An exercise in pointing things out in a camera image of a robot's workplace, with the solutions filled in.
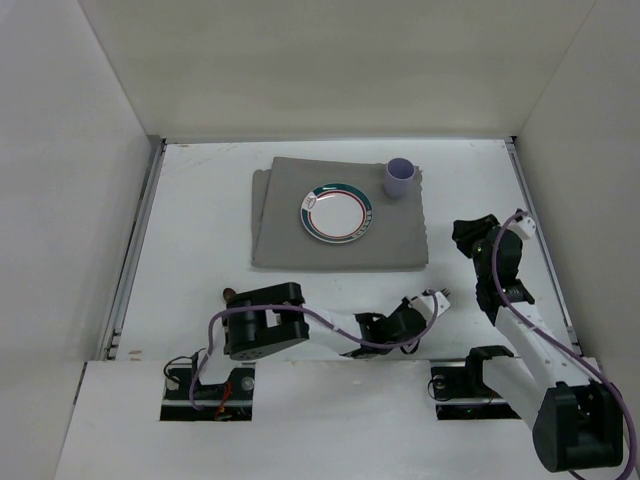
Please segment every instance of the white wall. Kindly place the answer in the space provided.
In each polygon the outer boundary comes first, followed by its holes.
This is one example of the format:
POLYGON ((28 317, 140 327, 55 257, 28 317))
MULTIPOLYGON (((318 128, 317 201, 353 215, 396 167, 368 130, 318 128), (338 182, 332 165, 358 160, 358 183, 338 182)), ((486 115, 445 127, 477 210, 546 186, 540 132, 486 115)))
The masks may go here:
POLYGON ((640 419, 640 1, 598 0, 516 143, 585 350, 640 419))
POLYGON ((148 132, 515 134, 593 0, 81 0, 148 132))
POLYGON ((76 0, 0 2, 0 476, 53 478, 149 143, 76 0))

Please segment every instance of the white plate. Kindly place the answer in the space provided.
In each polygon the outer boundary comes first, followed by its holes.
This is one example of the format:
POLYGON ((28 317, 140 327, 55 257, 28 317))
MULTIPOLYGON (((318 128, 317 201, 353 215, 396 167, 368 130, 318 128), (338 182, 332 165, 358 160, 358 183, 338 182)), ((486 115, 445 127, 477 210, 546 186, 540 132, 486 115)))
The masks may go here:
POLYGON ((300 207, 304 228, 318 240, 348 243, 371 225, 373 209, 367 196, 346 183, 328 183, 305 197, 300 207))

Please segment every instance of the cup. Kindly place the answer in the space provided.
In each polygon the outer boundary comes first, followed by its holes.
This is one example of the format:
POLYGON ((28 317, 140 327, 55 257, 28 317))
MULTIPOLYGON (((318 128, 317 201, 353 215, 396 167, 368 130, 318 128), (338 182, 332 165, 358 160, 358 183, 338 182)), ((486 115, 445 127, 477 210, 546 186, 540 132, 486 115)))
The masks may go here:
POLYGON ((402 197, 411 186, 416 167, 406 158, 394 158, 384 172, 384 191, 391 198, 402 197))

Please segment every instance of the white enclosure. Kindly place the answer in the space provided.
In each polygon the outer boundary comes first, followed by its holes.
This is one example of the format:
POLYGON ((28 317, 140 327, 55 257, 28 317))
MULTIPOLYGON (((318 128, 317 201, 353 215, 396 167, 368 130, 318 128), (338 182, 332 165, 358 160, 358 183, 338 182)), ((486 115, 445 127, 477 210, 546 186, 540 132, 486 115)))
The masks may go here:
MULTIPOLYGON (((506 218, 526 207, 503 140, 395 139, 169 145, 164 156, 135 275, 119 360, 169 360, 205 344, 211 315, 224 309, 222 291, 297 282, 311 305, 343 313, 389 314, 405 295, 448 288, 449 314, 420 342, 413 358, 464 358, 477 345, 504 344, 475 301, 471 262, 451 240, 453 220, 493 212, 506 218), (425 269, 400 272, 273 271, 251 265, 247 222, 251 177, 278 155, 382 163, 411 158, 424 173, 422 204, 429 244, 425 269)), ((554 335, 569 336, 544 256, 527 242, 520 267, 554 335)), ((267 357, 332 360, 334 352, 303 343, 267 357)), ((405 359, 391 352, 382 359, 405 359)))
POLYGON ((573 478, 544 470, 522 421, 438 422, 426 361, 258 363, 254 419, 214 424, 157 420, 161 368, 89 363, 55 480, 573 478))
POLYGON ((0 0, 2 477, 54 478, 147 135, 517 136, 578 337, 639 423, 638 24, 637 0, 0 0))

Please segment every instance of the gray cloth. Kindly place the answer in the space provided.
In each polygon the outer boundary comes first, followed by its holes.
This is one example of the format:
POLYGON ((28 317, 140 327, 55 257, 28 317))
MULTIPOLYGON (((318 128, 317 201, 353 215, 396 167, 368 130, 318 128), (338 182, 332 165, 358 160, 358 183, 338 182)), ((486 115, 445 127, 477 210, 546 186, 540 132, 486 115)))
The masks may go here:
POLYGON ((253 174, 251 229, 257 267, 288 270, 405 270, 429 260, 422 210, 422 173, 398 200, 382 188, 383 164, 360 164, 277 157, 271 170, 253 174), (362 190, 373 208, 366 233, 332 245, 312 237, 300 220, 306 195, 327 183, 362 190))

